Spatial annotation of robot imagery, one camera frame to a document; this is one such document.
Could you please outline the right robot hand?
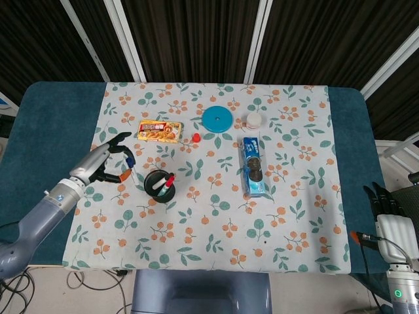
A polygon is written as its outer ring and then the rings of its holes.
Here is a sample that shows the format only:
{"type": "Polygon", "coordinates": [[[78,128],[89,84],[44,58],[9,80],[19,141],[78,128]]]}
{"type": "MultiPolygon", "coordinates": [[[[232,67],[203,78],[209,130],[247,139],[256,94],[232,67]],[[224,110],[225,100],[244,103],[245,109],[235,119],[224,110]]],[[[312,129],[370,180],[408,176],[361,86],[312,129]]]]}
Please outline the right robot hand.
{"type": "Polygon", "coordinates": [[[365,232],[350,233],[360,246],[378,251],[389,264],[406,264],[410,269],[418,260],[416,232],[411,218],[402,205],[378,183],[373,188],[363,187],[373,214],[375,235],[365,232]]]}

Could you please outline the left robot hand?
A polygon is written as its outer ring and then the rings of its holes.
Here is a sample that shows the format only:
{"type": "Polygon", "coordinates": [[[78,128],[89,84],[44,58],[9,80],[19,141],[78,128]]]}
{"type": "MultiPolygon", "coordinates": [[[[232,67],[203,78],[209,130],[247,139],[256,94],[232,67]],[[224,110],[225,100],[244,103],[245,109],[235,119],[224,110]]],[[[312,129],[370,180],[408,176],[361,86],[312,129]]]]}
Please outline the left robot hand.
{"type": "Polygon", "coordinates": [[[70,172],[70,180],[80,186],[100,181],[108,183],[122,183],[131,174],[136,164],[132,151],[124,145],[119,145],[125,138],[129,137],[131,132],[122,132],[116,135],[108,142],[91,150],[70,172]],[[126,156],[127,170],[120,175],[113,175],[105,172],[105,164],[111,154],[123,152],[126,156]]]}

